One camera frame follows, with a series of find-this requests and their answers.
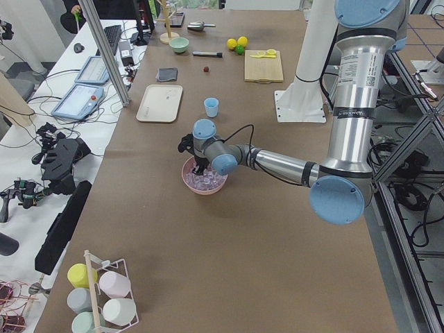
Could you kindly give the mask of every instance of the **computer mouse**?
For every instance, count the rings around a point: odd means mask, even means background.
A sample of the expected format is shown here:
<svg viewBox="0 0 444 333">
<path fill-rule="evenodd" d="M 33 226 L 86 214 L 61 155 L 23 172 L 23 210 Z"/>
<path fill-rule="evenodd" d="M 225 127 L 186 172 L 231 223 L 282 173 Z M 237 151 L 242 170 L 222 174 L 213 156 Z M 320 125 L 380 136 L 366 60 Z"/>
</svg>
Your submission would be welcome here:
<svg viewBox="0 0 444 333">
<path fill-rule="evenodd" d="M 80 53 L 85 49 L 85 47 L 81 43 L 74 44 L 74 52 Z"/>
</svg>

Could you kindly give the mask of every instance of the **lime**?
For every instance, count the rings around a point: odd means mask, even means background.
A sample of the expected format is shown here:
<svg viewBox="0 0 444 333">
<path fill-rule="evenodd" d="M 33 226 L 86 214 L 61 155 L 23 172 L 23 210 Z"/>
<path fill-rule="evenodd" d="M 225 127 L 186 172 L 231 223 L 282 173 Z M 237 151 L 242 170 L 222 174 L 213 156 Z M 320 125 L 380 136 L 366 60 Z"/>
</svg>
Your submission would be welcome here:
<svg viewBox="0 0 444 333">
<path fill-rule="evenodd" d="M 229 40 L 227 40 L 227 47 L 230 50 L 234 50 L 234 48 L 237 46 L 237 42 L 234 38 L 230 38 Z"/>
<path fill-rule="evenodd" d="M 239 54 L 240 56 L 242 56 L 245 52 L 245 49 L 242 45 L 237 45 L 236 48 L 234 49 L 236 51 L 237 54 Z"/>
<path fill-rule="evenodd" d="M 248 45 L 248 38 L 245 36 L 241 36 L 237 39 L 237 44 L 242 45 L 244 48 Z"/>
</svg>

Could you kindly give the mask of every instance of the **wooden cutting board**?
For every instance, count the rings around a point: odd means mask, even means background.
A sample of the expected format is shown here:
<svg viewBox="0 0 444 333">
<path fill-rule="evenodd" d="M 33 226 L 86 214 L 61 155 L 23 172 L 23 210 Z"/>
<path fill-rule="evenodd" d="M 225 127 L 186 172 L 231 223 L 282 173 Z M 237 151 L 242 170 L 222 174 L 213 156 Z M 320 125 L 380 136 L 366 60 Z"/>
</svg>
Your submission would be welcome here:
<svg viewBox="0 0 444 333">
<path fill-rule="evenodd" d="M 252 58 L 259 50 L 245 50 L 245 82 L 284 82 L 280 52 L 276 58 Z"/>
</svg>

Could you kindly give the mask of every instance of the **yellow cup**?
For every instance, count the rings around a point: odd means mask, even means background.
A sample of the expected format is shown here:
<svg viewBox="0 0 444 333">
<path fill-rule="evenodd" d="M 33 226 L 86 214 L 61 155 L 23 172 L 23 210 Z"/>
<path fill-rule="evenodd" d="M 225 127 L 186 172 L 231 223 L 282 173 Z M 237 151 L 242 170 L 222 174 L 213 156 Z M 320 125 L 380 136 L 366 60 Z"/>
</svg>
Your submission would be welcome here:
<svg viewBox="0 0 444 333">
<path fill-rule="evenodd" d="M 97 282 L 97 271 L 92 269 L 94 282 Z M 88 274 L 85 264 L 75 264 L 68 271 L 68 280 L 74 288 L 89 288 Z"/>
</svg>

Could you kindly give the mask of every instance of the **white cup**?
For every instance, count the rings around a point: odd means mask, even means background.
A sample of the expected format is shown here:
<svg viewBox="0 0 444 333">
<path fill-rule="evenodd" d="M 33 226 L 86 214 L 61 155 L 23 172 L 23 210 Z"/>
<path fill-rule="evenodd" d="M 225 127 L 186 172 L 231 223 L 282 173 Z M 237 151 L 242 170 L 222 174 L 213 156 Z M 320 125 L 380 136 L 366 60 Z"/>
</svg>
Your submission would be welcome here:
<svg viewBox="0 0 444 333">
<path fill-rule="evenodd" d="M 68 307 L 76 312 L 92 312 L 91 295 L 86 288 L 75 288 L 72 290 L 67 299 Z"/>
<path fill-rule="evenodd" d="M 203 101 L 205 112 L 210 118 L 214 118 L 219 113 L 219 100 L 214 97 L 209 97 Z"/>
<path fill-rule="evenodd" d="M 122 274 L 108 271 L 101 276 L 99 288 L 109 298 L 125 298 L 131 290 L 131 281 Z"/>
<path fill-rule="evenodd" d="M 131 298 L 113 298 L 105 303 L 102 314 L 106 321 L 125 326 L 136 315 L 136 304 Z"/>
</svg>

